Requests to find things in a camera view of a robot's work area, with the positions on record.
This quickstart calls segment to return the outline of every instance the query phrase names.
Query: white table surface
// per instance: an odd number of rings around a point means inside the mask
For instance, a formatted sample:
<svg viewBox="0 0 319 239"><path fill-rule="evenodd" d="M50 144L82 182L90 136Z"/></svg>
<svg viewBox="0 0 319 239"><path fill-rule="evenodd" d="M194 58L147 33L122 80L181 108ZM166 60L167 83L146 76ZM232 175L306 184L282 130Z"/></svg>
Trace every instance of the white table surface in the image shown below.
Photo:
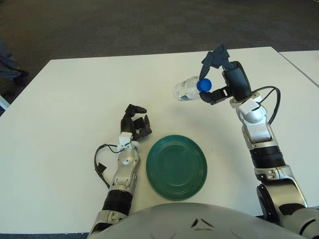
<svg viewBox="0 0 319 239"><path fill-rule="evenodd" d="M319 51L280 52L319 87Z"/></svg>
<svg viewBox="0 0 319 239"><path fill-rule="evenodd" d="M319 204L319 91L271 47L229 50L242 63L252 89L282 91L272 124L285 160L309 206ZM103 143L117 144L129 103L145 107L153 134L141 141L141 165L131 213L168 203L150 186L146 158L163 136L182 134L203 150L208 174L186 202L201 202L261 215L259 181L228 101L211 106L178 102L173 86L198 75L206 52L51 60L0 118L0 233L88 232L107 188L96 175L93 155ZM213 89L224 86L211 69ZM273 111L275 95L265 105ZM117 156L99 158L111 178Z"/></svg>

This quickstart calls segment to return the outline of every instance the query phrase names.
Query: person's leg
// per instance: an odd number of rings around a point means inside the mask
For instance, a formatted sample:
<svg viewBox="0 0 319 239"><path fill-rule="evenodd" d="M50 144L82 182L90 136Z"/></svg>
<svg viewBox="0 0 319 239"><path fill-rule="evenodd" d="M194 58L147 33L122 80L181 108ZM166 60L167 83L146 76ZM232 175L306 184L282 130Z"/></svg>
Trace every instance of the person's leg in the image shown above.
<svg viewBox="0 0 319 239"><path fill-rule="evenodd" d="M13 80L17 77L19 77L21 73L17 70L12 70L8 68L6 65L4 65L0 59L0 77L7 79L7 80Z"/></svg>
<svg viewBox="0 0 319 239"><path fill-rule="evenodd" d="M0 76L13 80L13 78L21 75L18 71L18 65L12 54L8 51L4 42L0 39Z"/></svg>
<svg viewBox="0 0 319 239"><path fill-rule="evenodd" d="M28 76L28 74L27 71L19 68L16 60L0 39L0 77L13 80L16 85L22 86L25 84L23 77Z"/></svg>

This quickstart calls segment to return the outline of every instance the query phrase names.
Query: plastic water bottle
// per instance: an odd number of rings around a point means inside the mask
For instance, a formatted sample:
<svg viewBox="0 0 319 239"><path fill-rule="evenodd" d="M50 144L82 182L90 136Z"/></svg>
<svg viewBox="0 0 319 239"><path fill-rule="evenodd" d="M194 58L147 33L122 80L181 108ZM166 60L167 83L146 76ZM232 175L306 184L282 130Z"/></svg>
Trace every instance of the plastic water bottle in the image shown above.
<svg viewBox="0 0 319 239"><path fill-rule="evenodd" d="M193 76L186 81L178 83L173 90L174 97L179 101L190 101L200 99L200 92L207 92L211 89L209 79L199 80L198 76Z"/></svg>

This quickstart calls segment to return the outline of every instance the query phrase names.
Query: silver metal part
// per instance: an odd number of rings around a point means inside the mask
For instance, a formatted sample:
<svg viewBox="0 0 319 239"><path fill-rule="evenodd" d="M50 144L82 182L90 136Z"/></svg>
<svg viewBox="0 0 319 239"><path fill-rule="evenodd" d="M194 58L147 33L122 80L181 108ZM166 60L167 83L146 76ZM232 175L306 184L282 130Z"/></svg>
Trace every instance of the silver metal part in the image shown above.
<svg viewBox="0 0 319 239"><path fill-rule="evenodd" d="M259 128L262 130L260 134L256 131L257 129L257 127L248 128L245 125L242 126L244 139L249 150L278 145L276 137L267 122L264 124L264 126Z"/></svg>
<svg viewBox="0 0 319 239"><path fill-rule="evenodd" d="M135 148L124 149L118 158L118 170L113 177L111 190L123 190L133 195L137 181L140 157Z"/></svg>
<svg viewBox="0 0 319 239"><path fill-rule="evenodd" d="M306 199L297 183L295 180L295 177L293 175L293 172L290 168L289 165L285 165L282 167L277 167L277 168L255 168L255 174L260 175L262 182L264 183L265 181L278 181L278 180L284 180L284 179L289 179L293 183L293 185L296 187L296 190L298 191L298 198L300 197L302 200L302 205L307 207L307 202Z"/></svg>
<svg viewBox="0 0 319 239"><path fill-rule="evenodd" d="M246 115L237 108L237 116L243 123L243 133L245 139L248 140L248 148L256 143L264 143L271 141L271 133L269 131L269 124L267 123L267 112L262 106L255 110L250 111Z"/></svg>
<svg viewBox="0 0 319 239"><path fill-rule="evenodd" d="M282 180L276 184L264 183L264 186L273 201L280 225L285 217L279 209L281 205L297 203L307 207L303 195L291 180Z"/></svg>
<svg viewBox="0 0 319 239"><path fill-rule="evenodd" d="M314 238L319 236L319 211L313 208L302 208L282 220L282 226L303 237Z"/></svg>
<svg viewBox="0 0 319 239"><path fill-rule="evenodd" d="M256 102L260 102L262 100L262 97L260 96L260 94L258 92L256 92L251 96L251 99L253 99ZM229 103L230 103L231 108L233 108L233 109L236 109L243 104L242 101L236 101L234 98L231 98L229 100Z"/></svg>
<svg viewBox="0 0 319 239"><path fill-rule="evenodd" d="M100 224L115 224L126 217L127 216L125 214L120 212L115 212L110 210L99 211L99 213L96 216L93 227L88 235L88 238L92 235L93 232L98 233L101 231L101 230L97 230Z"/></svg>

